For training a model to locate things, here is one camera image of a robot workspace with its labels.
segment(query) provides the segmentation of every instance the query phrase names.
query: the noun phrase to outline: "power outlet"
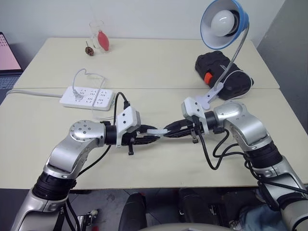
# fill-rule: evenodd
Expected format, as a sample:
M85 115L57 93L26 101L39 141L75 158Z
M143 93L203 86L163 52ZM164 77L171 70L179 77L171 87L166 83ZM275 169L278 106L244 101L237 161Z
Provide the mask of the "power outlet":
M75 87L76 91L83 96L81 100L77 100L73 94L72 86L68 87L63 94L60 103L64 107L74 107L83 109L93 109L100 111L109 111L111 103L114 99L114 92L107 89L97 88L81 88Z

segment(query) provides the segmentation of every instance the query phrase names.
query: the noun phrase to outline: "gray floor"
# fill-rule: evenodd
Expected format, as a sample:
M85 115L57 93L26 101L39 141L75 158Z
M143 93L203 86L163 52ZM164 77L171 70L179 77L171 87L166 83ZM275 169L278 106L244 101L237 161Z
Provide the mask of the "gray floor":
M245 205L258 205L252 191L221 192L217 188L194 189L208 203L224 203L227 208L227 219L237 218L239 210ZM140 192L146 197L148 226L180 222L178 212L178 189L126 189L94 190L89 194L70 194L72 207L77 215L83 215L93 209L99 210L93 226L99 230L116 231L122 209L130 194ZM27 190L0 189L1 230L9 230ZM64 223L63 230L69 230Z

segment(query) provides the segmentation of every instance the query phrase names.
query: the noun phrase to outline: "table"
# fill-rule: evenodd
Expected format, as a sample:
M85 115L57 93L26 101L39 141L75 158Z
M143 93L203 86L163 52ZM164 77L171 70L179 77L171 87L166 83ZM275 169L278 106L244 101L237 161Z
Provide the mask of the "table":
M201 40L120 38L110 42L110 53L91 57L84 51L85 38L49 38L15 88L66 88L72 85L75 73L81 68L107 77L106 88L209 88L194 69L200 54L213 51ZM238 43L235 41L223 49L223 53L231 58ZM253 78L254 88L279 88L250 40L244 43L235 63ZM93 88L92 84L86 77L76 80L76 86Z
M114 89L122 91L141 115L143 124L163 128L182 119L180 104L203 89ZM61 94L65 89L36 89ZM0 106L0 188L28 189L34 185L53 148L77 120L92 119L91 110L65 108L59 99L22 94L8 95ZM252 89L241 99L271 134L304 183L308 183L308 137L278 89ZM222 104L215 100L212 106ZM110 116L112 111L104 112ZM222 138L206 137L208 150ZM90 152L85 166L105 148ZM213 171L205 161L202 147L190 137L161 139L149 145L113 147L106 157L77 179L76 189L255 186L256 180L244 168L240 156L227 157Z

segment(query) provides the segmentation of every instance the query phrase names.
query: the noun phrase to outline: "sneaker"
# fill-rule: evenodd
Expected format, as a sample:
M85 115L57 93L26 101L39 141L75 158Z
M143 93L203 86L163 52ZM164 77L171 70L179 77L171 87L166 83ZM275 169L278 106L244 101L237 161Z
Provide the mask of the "sneaker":
M232 220L229 222L229 226L231 230L236 230L236 231L244 231L242 225L240 224L239 220Z

